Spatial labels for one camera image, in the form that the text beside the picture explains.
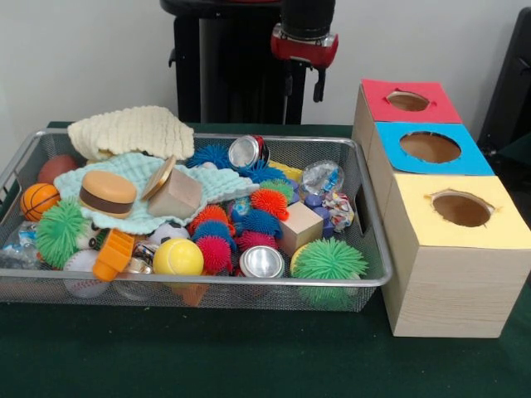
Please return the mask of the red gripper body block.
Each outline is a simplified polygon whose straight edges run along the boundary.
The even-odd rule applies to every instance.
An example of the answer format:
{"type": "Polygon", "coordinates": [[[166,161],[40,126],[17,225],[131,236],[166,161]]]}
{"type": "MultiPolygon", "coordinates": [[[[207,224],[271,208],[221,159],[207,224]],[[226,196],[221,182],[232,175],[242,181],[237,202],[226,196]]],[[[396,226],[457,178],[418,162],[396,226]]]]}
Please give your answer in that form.
{"type": "Polygon", "coordinates": [[[300,40],[288,36],[277,23],[270,37],[272,54],[283,61],[302,61],[316,69],[331,66],[339,47],[339,35],[330,32],[317,40],[300,40]]]}

